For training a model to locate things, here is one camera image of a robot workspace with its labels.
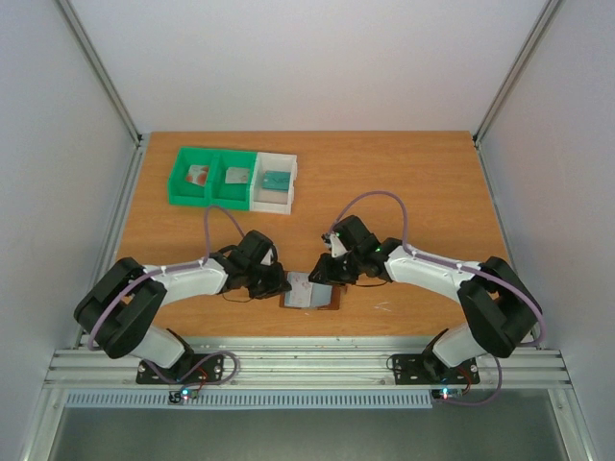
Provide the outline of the brown leather card holder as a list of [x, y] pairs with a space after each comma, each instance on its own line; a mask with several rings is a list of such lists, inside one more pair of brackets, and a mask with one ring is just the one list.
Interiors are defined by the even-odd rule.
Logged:
[[297, 310], [336, 311], [341, 306], [342, 296], [347, 292], [345, 286], [312, 284], [311, 303], [308, 308], [287, 307], [283, 305], [284, 295], [280, 296], [279, 307]]

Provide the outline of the teal credit card with chip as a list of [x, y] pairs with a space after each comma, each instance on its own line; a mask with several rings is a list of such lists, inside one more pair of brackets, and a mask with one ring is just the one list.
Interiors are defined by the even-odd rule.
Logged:
[[262, 188], [273, 191], [289, 190], [291, 173], [288, 171], [267, 170], [263, 174]]

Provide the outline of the white card red circles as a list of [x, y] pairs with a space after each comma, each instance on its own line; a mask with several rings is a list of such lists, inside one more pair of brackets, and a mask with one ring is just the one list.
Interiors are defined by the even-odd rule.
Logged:
[[204, 187], [206, 184], [208, 175], [209, 175], [208, 165], [192, 164], [188, 167], [184, 179], [186, 182], [190, 184]]

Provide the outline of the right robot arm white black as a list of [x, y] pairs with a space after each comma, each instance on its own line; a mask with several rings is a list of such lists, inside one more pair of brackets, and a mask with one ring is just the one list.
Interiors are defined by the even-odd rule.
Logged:
[[410, 371], [428, 383], [445, 381], [478, 356], [510, 357], [542, 319], [535, 298], [501, 258], [460, 262], [397, 238], [380, 241], [355, 215], [322, 239], [328, 249], [308, 276], [314, 283], [349, 285], [366, 276], [417, 286], [460, 305], [464, 324], [440, 332], [412, 362]]

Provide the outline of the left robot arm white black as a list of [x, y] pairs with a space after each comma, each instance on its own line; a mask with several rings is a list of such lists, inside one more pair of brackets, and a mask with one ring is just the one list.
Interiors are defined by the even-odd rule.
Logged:
[[161, 307], [200, 296], [245, 289], [251, 300], [291, 290], [274, 243], [259, 231], [247, 232], [200, 259], [170, 266], [118, 260], [82, 298], [74, 319], [89, 334], [88, 346], [109, 358], [135, 356], [172, 382], [198, 367], [193, 349], [177, 334], [153, 326]]

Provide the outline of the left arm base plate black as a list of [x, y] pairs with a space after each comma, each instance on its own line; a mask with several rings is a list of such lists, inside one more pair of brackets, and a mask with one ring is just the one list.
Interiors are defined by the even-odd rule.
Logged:
[[153, 385], [194, 385], [219, 382], [224, 372], [224, 355], [194, 353], [186, 355], [170, 368], [152, 366], [141, 360], [137, 367], [135, 382]]

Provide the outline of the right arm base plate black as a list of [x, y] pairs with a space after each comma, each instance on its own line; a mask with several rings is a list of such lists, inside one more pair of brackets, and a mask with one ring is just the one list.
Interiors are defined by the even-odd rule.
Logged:
[[397, 385], [461, 385], [479, 384], [480, 375], [474, 358], [455, 367], [447, 367], [422, 353], [397, 353], [387, 359]]

